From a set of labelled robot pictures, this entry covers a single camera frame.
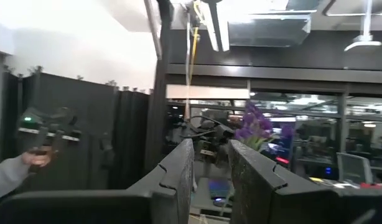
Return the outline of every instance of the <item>person's arm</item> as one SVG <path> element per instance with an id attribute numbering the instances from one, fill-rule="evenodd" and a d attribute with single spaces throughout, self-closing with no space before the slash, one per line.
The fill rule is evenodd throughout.
<path id="1" fill-rule="evenodd" d="M 28 168 L 29 165 L 24 162 L 22 155 L 0 163 L 0 197 L 21 185 L 28 176 Z"/>

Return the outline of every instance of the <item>red light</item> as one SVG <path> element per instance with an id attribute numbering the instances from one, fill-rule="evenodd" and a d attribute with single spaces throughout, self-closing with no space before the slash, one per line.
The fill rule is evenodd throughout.
<path id="1" fill-rule="evenodd" d="M 289 163 L 289 161 L 288 161 L 287 159 L 283 159 L 283 158 L 281 158 L 281 157 L 277 157 L 276 160 L 278 160 L 279 162 L 283 162 L 283 163 L 285 163 L 285 164 L 288 164 L 288 163 Z"/>

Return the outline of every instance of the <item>gray sleeve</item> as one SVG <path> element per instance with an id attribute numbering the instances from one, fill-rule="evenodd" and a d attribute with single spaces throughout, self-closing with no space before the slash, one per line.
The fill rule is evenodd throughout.
<path id="1" fill-rule="evenodd" d="M 22 162 L 21 156 L 0 163 L 0 197 L 21 185 L 28 176 L 28 168 L 29 166 Z"/>

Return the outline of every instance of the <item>hand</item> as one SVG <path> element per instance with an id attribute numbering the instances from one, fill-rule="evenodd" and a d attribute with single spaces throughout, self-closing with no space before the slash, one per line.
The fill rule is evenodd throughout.
<path id="1" fill-rule="evenodd" d="M 46 166 L 50 161 L 52 154 L 54 153 L 51 146 L 42 146 L 39 150 L 46 151 L 45 155 L 38 156 L 31 152 L 22 153 L 21 159 L 26 165 L 37 165 L 40 167 Z"/>

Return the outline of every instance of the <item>office chair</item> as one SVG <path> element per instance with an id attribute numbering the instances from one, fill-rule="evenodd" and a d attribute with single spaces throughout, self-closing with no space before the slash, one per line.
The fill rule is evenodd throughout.
<path id="1" fill-rule="evenodd" d="M 356 184 L 373 184 L 373 175 L 370 162 L 367 158 L 337 153 L 339 181 L 352 181 Z"/>

